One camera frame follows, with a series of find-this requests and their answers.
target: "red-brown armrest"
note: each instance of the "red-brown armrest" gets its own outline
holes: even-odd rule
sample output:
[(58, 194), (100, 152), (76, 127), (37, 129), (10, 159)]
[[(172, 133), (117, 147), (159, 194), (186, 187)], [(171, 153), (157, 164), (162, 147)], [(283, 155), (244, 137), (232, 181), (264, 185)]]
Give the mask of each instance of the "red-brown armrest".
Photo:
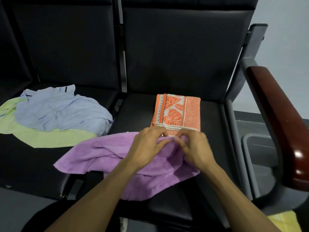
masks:
[(282, 184), (309, 191), (308, 128), (266, 67), (248, 67), (246, 80), (282, 155)]

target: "light green towel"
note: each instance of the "light green towel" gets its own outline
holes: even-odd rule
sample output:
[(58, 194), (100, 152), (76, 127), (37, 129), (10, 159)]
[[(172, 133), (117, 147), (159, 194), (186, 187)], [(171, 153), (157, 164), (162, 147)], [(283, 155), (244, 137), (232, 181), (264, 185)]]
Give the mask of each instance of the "light green towel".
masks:
[(33, 148), (72, 147), (84, 140), (97, 137), (94, 133), (78, 129), (42, 132), (19, 125), (15, 121), (14, 111), (20, 101), (19, 98), (12, 98), (0, 107), (0, 133), (13, 134)]

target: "black pants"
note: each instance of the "black pants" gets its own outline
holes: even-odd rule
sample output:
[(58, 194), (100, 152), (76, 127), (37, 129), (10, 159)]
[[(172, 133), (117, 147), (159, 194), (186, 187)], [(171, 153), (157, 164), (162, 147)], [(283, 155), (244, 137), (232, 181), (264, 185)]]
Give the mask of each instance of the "black pants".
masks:
[[(44, 232), (57, 218), (68, 210), (76, 200), (59, 200), (38, 211), (24, 226), (21, 232)], [(106, 232), (120, 231), (119, 216), (113, 214)]]

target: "black leather seat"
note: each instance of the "black leather seat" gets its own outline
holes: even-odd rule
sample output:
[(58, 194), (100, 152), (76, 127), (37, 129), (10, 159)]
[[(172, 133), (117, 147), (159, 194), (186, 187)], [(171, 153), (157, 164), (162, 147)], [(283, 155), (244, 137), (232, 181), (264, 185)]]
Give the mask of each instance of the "black leather seat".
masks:
[(32, 77), (0, 0), (0, 105), (27, 87)]
[[(109, 133), (149, 127), (156, 94), (200, 97), (201, 131), (218, 164), (242, 190), (223, 102), (257, 1), (122, 0), (129, 94)], [(183, 229), (216, 224), (204, 197), (214, 193), (203, 192), (208, 183), (197, 177), (144, 202), (121, 200), (117, 209), (128, 218)], [(88, 173), (78, 197), (100, 180), (102, 174)]]
[[(38, 90), (75, 84), (110, 111), (120, 90), (112, 0), (8, 0), (37, 71)], [(59, 199), (76, 175), (53, 164), (67, 148), (32, 148), (0, 135), (0, 186)]]

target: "orange towel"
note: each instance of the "orange towel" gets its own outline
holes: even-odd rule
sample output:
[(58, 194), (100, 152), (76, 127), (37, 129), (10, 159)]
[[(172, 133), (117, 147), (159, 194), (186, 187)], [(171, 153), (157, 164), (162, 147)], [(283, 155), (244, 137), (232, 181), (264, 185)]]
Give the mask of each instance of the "orange towel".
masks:
[(201, 99), (173, 94), (158, 94), (150, 127), (164, 126), (170, 136), (180, 129), (201, 131)]

